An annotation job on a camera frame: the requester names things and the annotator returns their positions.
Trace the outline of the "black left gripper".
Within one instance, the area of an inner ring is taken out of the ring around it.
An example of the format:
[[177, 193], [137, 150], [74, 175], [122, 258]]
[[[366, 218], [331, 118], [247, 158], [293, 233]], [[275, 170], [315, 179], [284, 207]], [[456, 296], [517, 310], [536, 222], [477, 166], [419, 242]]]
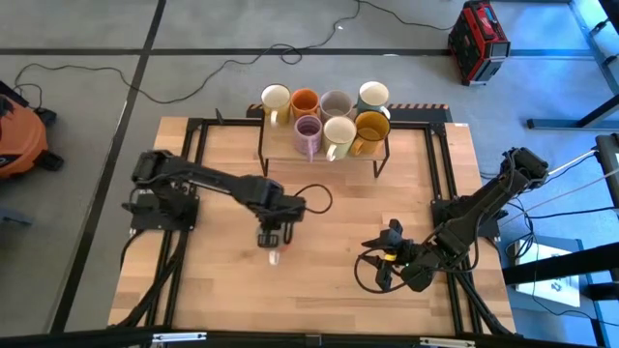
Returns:
[[294, 224], [304, 218], [306, 199], [301, 196], [281, 195], [268, 206], [258, 206], [254, 213], [259, 220], [257, 235], [273, 233], [280, 236], [281, 244], [290, 244]]

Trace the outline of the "lilac ribbed mug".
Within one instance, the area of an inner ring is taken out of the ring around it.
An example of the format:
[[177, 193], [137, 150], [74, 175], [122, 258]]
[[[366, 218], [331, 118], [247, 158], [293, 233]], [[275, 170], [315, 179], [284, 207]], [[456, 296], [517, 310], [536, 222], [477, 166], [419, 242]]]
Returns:
[[293, 144], [297, 152], [304, 155], [309, 162], [313, 162], [314, 156], [321, 148], [322, 123], [312, 115], [301, 116], [293, 127]]

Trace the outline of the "pale green mug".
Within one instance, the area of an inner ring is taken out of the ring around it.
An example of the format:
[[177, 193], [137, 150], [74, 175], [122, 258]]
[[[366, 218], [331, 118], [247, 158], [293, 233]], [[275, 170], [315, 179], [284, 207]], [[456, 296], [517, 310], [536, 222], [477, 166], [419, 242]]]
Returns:
[[336, 116], [323, 125], [322, 146], [327, 161], [342, 160], [356, 137], [357, 128], [348, 117]]

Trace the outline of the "orange faceted mug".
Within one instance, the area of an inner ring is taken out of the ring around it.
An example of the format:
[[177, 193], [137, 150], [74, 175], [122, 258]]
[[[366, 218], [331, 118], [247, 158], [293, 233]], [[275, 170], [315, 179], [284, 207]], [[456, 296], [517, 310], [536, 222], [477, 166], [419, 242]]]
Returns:
[[319, 96], [309, 88], [296, 90], [291, 96], [290, 106], [296, 119], [306, 115], [316, 115]]

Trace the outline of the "yellow mug white handle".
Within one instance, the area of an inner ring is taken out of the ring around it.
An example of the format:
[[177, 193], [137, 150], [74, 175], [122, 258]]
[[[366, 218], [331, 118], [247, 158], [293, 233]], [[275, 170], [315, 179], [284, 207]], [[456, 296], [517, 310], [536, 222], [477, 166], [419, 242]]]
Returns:
[[266, 120], [272, 127], [286, 125], [289, 121], [291, 92], [282, 84], [266, 86], [261, 93]]

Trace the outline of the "grey floral patterned mug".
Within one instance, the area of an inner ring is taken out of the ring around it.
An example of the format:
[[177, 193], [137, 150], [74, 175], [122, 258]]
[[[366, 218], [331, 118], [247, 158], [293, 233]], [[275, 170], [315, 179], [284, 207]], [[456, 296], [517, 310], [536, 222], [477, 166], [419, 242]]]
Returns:
[[350, 97], [343, 91], [332, 90], [322, 95], [319, 100], [320, 115], [323, 122], [333, 117], [348, 117], [352, 111], [353, 103]]

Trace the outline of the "yellow enamel mug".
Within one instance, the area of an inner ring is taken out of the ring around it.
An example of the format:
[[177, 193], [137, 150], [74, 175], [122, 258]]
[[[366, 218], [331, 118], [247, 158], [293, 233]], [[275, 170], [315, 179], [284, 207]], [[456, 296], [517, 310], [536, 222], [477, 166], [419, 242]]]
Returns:
[[374, 154], [391, 130], [390, 120], [377, 111], [359, 114], [355, 126], [357, 132], [350, 148], [350, 154], [355, 157]]

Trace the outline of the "teal glossy mug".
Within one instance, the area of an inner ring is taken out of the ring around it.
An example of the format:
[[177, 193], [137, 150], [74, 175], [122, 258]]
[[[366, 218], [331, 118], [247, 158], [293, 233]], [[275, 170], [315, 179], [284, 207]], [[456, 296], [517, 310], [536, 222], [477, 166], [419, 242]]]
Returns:
[[391, 113], [387, 108], [390, 92], [381, 82], [368, 81], [361, 85], [358, 92], [357, 111], [376, 111], [382, 113], [388, 120]]

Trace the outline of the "white sheet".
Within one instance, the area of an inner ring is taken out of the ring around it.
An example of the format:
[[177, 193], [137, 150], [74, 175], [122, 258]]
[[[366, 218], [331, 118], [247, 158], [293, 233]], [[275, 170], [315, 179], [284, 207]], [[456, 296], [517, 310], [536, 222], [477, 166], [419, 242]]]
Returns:
[[[530, 242], [519, 240], [516, 243], [516, 251], [519, 254], [519, 257], [515, 260], [516, 266], [540, 259], [570, 254], [568, 250], [553, 246], [538, 245], [533, 240]], [[518, 293], [534, 295], [536, 299], [544, 299], [573, 308], [580, 307], [578, 275], [520, 283], [515, 285], [514, 288]]]

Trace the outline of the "black beam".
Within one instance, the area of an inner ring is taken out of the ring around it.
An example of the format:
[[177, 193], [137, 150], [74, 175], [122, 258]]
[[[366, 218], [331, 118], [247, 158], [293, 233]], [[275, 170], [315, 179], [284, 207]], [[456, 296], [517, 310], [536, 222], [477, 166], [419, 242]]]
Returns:
[[550, 257], [503, 270], [507, 285], [619, 270], [619, 242]]

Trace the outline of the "grey metal stand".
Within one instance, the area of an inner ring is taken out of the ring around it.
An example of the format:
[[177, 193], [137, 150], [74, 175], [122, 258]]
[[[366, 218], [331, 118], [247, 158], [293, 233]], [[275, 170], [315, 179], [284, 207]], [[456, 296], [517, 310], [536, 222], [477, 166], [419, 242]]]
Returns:
[[604, 26], [598, 23], [594, 27], [589, 27], [578, 8], [577, 0], [570, 0], [568, 5], [576, 23], [580, 27], [580, 32], [589, 47], [592, 57], [597, 63], [610, 91], [613, 93], [613, 97], [580, 119], [528, 119], [526, 127], [529, 130], [619, 132], [619, 120], [608, 121], [610, 116], [619, 113], [619, 76], [615, 77], [610, 68], [615, 62], [619, 63], [619, 53], [605, 56], [596, 42], [596, 35], [606, 27], [607, 21], [611, 23], [613, 30], [617, 29], [619, 25], [619, 0], [594, 1], [600, 4], [600, 7], [606, 14]]

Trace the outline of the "orange shop vacuum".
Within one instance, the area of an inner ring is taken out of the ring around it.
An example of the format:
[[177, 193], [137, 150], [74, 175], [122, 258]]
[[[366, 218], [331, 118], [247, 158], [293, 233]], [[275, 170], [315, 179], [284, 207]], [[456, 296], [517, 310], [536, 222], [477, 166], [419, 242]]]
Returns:
[[0, 80], [0, 180], [22, 176], [35, 167], [58, 171], [64, 159], [49, 150], [47, 128], [57, 114], [30, 103]]

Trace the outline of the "wooden shelf black frame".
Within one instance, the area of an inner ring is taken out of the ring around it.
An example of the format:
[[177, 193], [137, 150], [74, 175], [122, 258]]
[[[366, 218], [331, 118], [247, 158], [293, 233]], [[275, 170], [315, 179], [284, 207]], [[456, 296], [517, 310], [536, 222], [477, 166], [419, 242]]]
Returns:
[[[272, 127], [263, 117], [261, 125], [261, 135], [259, 137], [258, 153], [261, 158], [262, 170], [264, 174], [268, 173], [268, 163], [270, 161], [301, 161], [309, 162], [307, 158], [297, 152], [294, 148], [293, 127], [296, 121], [290, 121], [288, 124]], [[377, 149], [374, 154], [365, 156], [352, 156], [350, 149], [344, 159], [335, 161], [327, 161], [325, 152], [321, 143], [320, 150], [314, 156], [313, 162], [336, 162], [344, 160], [361, 160], [370, 161], [373, 164], [373, 175], [377, 178], [390, 157], [390, 148], [388, 139], [385, 139], [383, 144]]]

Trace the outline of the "black aluminium table frame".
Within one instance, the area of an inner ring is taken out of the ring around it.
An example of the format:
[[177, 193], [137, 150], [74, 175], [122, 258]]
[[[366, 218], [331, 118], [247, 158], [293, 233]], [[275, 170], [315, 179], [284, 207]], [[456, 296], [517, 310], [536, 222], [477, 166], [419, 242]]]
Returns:
[[[221, 171], [258, 174], [260, 135], [255, 119], [198, 128], [165, 118], [155, 145]], [[377, 178], [370, 161], [270, 161], [269, 176], [310, 205], [277, 266], [257, 247], [257, 222], [248, 210], [229, 196], [200, 192], [197, 224], [173, 279], [177, 292], [162, 292], [156, 322], [206, 331], [452, 334], [444, 275], [421, 293], [404, 288], [374, 295], [364, 289], [373, 284], [373, 268], [355, 259], [362, 242], [393, 218], [406, 237], [422, 240], [432, 230], [435, 196], [470, 194], [480, 186], [470, 130], [411, 123], [393, 130], [389, 143], [390, 158]]]

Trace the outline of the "silver bracket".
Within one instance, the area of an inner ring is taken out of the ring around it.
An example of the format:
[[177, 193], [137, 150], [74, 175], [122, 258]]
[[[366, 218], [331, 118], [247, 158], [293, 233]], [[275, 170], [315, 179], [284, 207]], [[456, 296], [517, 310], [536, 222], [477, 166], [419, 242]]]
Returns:
[[477, 348], [472, 340], [462, 340], [444, 337], [421, 337], [419, 344], [431, 348]]
[[152, 343], [176, 343], [206, 340], [206, 332], [154, 333]]

